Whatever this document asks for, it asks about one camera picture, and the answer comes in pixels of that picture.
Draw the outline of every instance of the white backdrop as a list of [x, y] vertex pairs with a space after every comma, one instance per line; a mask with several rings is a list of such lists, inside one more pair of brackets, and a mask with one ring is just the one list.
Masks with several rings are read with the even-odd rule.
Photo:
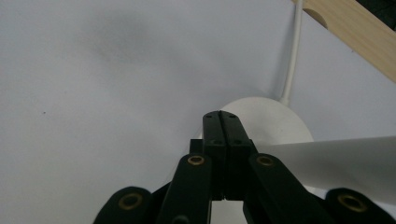
[[[91, 223], [160, 187], [203, 114], [280, 96], [292, 18], [289, 0], [0, 1], [0, 223]], [[316, 141], [396, 134], [394, 83], [305, 14], [300, 50], [290, 107]]]

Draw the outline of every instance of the white cable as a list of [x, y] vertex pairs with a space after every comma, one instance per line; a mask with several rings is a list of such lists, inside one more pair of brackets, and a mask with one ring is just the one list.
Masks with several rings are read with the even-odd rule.
[[288, 68], [288, 74], [286, 76], [285, 86], [282, 92], [282, 97], [280, 97], [279, 102], [285, 106], [289, 106], [290, 101], [290, 90], [291, 83], [293, 81], [294, 69], [296, 67], [296, 59], [298, 46], [300, 42], [300, 31], [301, 31], [301, 17], [303, 14], [303, 2], [304, 0], [298, 0], [296, 4], [296, 10], [294, 15], [294, 34], [293, 43], [291, 47], [290, 62]]

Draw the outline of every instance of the wooden plank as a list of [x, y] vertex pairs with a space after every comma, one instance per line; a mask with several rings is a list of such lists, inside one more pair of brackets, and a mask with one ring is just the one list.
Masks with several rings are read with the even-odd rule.
[[305, 0], [304, 10], [396, 82], [396, 33], [366, 8], [354, 0]]

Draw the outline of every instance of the wooden board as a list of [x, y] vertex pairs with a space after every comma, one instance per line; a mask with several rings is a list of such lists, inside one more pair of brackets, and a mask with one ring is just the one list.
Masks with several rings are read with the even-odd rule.
[[354, 0], [305, 0], [304, 10], [396, 82], [396, 33], [366, 8]]

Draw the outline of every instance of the black linkage arm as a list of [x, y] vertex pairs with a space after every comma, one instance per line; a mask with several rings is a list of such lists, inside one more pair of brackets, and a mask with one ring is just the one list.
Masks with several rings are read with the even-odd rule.
[[212, 201], [224, 199], [243, 201], [249, 224], [396, 223], [354, 190], [332, 189], [325, 200], [309, 193], [278, 158], [258, 153], [236, 115], [214, 111], [171, 183], [116, 192], [94, 224], [205, 224]]

